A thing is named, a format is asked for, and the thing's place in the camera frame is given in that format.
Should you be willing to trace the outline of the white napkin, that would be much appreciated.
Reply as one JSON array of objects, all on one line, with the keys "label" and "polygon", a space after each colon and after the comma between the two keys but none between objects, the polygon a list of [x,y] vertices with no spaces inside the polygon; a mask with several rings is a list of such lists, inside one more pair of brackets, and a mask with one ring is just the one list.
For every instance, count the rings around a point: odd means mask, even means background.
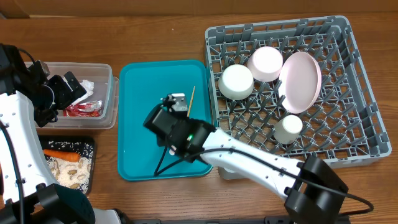
[{"label": "white napkin", "polygon": [[80,102],[82,102],[83,100],[87,99],[89,96],[91,96],[93,94],[93,90],[95,87],[95,84],[91,81],[88,80],[83,80],[80,85],[85,89],[86,93],[79,97],[77,100],[75,100],[72,105],[76,105],[79,104]]}]

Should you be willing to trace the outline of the red snack wrapper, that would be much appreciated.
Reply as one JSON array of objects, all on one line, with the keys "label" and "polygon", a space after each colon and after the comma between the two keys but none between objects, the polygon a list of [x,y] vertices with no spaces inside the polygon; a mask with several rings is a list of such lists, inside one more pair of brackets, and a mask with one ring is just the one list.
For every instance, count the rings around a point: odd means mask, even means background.
[{"label": "red snack wrapper", "polygon": [[103,107],[102,100],[88,101],[68,106],[63,110],[66,117],[99,117]]}]

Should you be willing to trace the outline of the orange carrot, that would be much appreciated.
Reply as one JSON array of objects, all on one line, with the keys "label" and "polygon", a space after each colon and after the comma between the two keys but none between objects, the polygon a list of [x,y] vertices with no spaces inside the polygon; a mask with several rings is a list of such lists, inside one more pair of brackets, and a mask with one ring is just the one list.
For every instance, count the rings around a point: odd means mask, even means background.
[{"label": "orange carrot", "polygon": [[56,157],[68,162],[78,162],[80,160],[80,155],[76,152],[56,151],[50,149],[44,149],[43,152],[46,156]]}]

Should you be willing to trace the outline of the cream bowl with nuts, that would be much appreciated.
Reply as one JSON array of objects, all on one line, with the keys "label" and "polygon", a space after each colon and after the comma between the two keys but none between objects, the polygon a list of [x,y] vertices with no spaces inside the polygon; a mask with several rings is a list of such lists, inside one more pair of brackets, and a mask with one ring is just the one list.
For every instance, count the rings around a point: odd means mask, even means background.
[{"label": "cream bowl with nuts", "polygon": [[254,89],[254,78],[244,65],[230,65],[221,74],[218,88],[222,95],[230,100],[243,100]]}]

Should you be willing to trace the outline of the pink bowl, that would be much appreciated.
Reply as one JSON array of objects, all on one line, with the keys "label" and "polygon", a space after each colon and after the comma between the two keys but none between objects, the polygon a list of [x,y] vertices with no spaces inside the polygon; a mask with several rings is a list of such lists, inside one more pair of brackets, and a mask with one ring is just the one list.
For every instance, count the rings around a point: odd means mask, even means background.
[{"label": "pink bowl", "polygon": [[258,48],[247,63],[254,79],[260,82],[272,82],[278,79],[282,66],[282,54],[273,47]]}]

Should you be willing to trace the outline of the white paper cup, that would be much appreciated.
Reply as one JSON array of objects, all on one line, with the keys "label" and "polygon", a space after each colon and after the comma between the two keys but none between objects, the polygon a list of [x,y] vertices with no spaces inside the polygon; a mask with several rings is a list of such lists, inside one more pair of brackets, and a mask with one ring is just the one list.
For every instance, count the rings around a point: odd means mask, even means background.
[{"label": "white paper cup", "polygon": [[288,115],[275,124],[274,138],[281,144],[292,144],[303,128],[302,120],[296,115]]}]

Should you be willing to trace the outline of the white round plate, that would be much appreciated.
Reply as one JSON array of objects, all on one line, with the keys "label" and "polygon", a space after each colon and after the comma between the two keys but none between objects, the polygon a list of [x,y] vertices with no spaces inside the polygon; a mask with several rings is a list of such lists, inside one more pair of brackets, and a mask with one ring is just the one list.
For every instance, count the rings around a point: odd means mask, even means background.
[{"label": "white round plate", "polygon": [[285,96],[282,106],[290,113],[299,114],[309,109],[318,98],[322,73],[310,54],[296,52],[285,61],[279,80],[278,94]]}]

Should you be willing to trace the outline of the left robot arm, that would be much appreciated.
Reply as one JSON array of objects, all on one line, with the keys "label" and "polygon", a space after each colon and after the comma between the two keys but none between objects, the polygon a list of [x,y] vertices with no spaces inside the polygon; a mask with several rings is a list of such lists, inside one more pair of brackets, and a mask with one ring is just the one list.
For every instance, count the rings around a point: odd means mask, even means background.
[{"label": "left robot arm", "polygon": [[86,91],[72,72],[50,75],[40,60],[26,66],[22,52],[1,45],[1,223],[94,223],[86,196],[58,184],[36,130]]}]

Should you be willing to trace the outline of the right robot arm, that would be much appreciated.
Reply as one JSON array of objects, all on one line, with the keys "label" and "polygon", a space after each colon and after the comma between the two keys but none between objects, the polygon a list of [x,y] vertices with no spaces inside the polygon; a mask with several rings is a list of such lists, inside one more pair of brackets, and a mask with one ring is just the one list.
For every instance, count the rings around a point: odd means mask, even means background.
[{"label": "right robot arm", "polygon": [[168,95],[143,125],[181,161],[199,160],[257,182],[284,201],[295,223],[337,221],[348,187],[326,162],[314,156],[301,161],[262,151],[206,121],[176,112],[178,104]]}]

